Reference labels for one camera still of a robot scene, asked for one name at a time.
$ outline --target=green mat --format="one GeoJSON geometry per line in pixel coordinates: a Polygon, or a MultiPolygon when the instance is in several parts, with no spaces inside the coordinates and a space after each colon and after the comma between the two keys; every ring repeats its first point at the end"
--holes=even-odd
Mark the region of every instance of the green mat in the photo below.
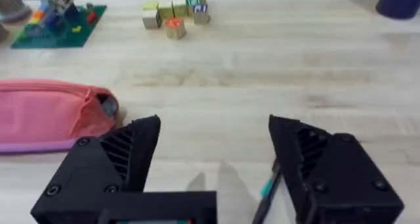
{"type": "Polygon", "coordinates": [[[51,35],[47,30],[41,33],[39,37],[26,36],[23,30],[16,36],[13,49],[39,49],[39,48],[64,48],[64,47],[83,47],[87,39],[93,32],[96,24],[106,10],[105,5],[94,6],[96,20],[90,24],[86,23],[86,17],[89,14],[85,7],[77,6],[80,12],[80,18],[70,23],[70,30],[64,37],[56,37],[51,35]],[[72,28],[81,26],[80,32],[72,32],[72,28]]]}

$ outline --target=blue cup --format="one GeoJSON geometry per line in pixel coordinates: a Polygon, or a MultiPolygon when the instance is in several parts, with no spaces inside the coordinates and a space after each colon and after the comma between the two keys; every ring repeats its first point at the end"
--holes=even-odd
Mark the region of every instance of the blue cup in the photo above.
{"type": "Polygon", "coordinates": [[[383,16],[405,20],[413,18],[420,7],[420,0],[379,0],[376,11],[383,16]]]}

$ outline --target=pink pencil case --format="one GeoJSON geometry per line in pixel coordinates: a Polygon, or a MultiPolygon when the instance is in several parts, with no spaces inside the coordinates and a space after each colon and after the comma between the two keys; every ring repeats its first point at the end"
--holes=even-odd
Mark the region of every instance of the pink pencil case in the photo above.
{"type": "Polygon", "coordinates": [[[105,88],[44,79],[0,81],[0,152],[67,150],[116,123],[118,102],[105,88]]]}

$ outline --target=screw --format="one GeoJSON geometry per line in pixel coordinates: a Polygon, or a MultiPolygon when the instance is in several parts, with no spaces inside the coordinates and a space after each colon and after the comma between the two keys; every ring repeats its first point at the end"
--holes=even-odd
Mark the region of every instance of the screw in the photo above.
{"type": "Polygon", "coordinates": [[[77,142],[77,144],[79,145],[79,146],[85,146],[85,145],[87,145],[89,143],[89,139],[80,139],[78,142],[77,142]]]}
{"type": "Polygon", "coordinates": [[[104,189],[104,192],[117,192],[117,191],[118,191],[118,186],[116,186],[116,185],[108,185],[104,189]]]}
{"type": "Polygon", "coordinates": [[[51,197],[58,194],[60,192],[60,189],[61,189],[60,185],[53,185],[45,191],[45,194],[51,197]]]}
{"type": "Polygon", "coordinates": [[[373,181],[373,186],[376,189],[381,190],[381,191],[387,191],[388,190],[388,185],[384,181],[381,181],[381,180],[373,181]]]}
{"type": "Polygon", "coordinates": [[[324,182],[321,182],[321,181],[315,182],[314,183],[314,188],[318,192],[327,192],[328,191],[327,184],[325,184],[324,182]]]}
{"type": "Polygon", "coordinates": [[[353,136],[349,134],[344,134],[341,135],[341,139],[345,142],[350,142],[351,140],[353,140],[353,136]]]}

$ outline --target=wood grain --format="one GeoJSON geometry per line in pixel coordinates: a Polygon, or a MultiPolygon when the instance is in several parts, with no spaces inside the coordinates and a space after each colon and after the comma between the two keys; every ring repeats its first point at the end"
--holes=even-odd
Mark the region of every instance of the wood grain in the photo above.
{"type": "MultiPolygon", "coordinates": [[[[0,77],[105,86],[125,122],[159,115],[147,190],[217,189],[220,223],[250,223],[276,114],[355,134],[406,204],[398,224],[420,223],[420,18],[383,18],[377,0],[207,0],[210,24],[187,20],[172,41],[144,29],[146,0],[87,1],[108,10],[84,48],[14,51],[10,39],[0,77]]],[[[33,223],[63,157],[0,157],[0,223],[33,223]]]]}

